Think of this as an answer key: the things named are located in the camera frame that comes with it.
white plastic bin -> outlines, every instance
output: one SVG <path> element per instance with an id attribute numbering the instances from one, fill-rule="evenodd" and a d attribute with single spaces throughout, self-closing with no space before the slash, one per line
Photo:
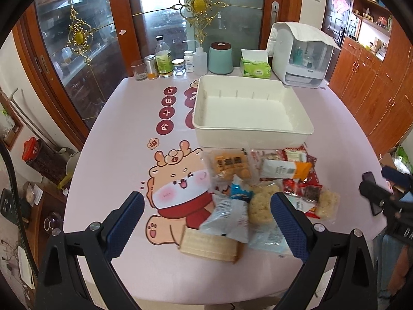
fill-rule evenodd
<path id="1" fill-rule="evenodd" d="M 204 148 L 295 148 L 314 132 L 292 88 L 217 75 L 200 78 L 193 124 Z"/>

black cable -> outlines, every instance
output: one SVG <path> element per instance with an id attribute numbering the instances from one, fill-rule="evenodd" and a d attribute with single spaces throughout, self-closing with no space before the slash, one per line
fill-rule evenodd
<path id="1" fill-rule="evenodd" d="M 16 181 L 16 173 L 14 172 L 14 166 L 12 162 L 12 158 L 10 157 L 9 151 L 6 148 L 3 140 L 0 142 L 0 154 L 6 164 L 7 173 L 9 174 L 9 181 L 10 181 L 10 191 L 12 192 L 13 196 L 13 207 L 16 212 L 17 217 L 17 227 L 19 228 L 21 245 L 26 253 L 28 263 L 33 271 L 34 276 L 37 279 L 39 274 L 39 270 L 37 269 L 36 263 L 34 262 L 33 255 L 31 253 L 30 247 L 28 245 L 26 231 L 24 230 L 23 219 L 21 216 L 21 209 L 20 209 L 20 202 L 19 202 L 19 193 L 17 191 L 17 181 Z"/>

green tissue box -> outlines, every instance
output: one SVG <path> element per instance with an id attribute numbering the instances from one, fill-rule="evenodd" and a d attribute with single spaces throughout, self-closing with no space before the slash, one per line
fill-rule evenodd
<path id="1" fill-rule="evenodd" d="M 241 49 L 240 69 L 244 77 L 271 78 L 271 66 L 268 64 L 267 51 Z"/>

red lid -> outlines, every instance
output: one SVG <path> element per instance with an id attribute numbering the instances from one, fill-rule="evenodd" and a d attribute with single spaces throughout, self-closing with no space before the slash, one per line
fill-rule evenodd
<path id="1" fill-rule="evenodd" d="M 32 137 L 24 143 L 24 151 L 21 159 L 24 162 L 30 161 L 37 156 L 39 150 L 39 143 L 36 141 L 35 137 Z"/>

white cloth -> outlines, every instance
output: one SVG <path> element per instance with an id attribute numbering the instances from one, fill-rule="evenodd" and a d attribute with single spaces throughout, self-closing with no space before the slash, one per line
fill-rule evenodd
<path id="1" fill-rule="evenodd" d="M 278 29 L 284 26 L 288 26 L 290 28 L 292 35 L 297 41 L 323 42 L 339 49 L 334 39 L 326 33 L 323 33 L 320 29 L 298 22 L 277 22 L 273 24 L 270 37 L 268 38 L 267 54 L 269 57 L 272 57 L 274 54 L 274 46 L 275 41 L 277 40 Z"/>

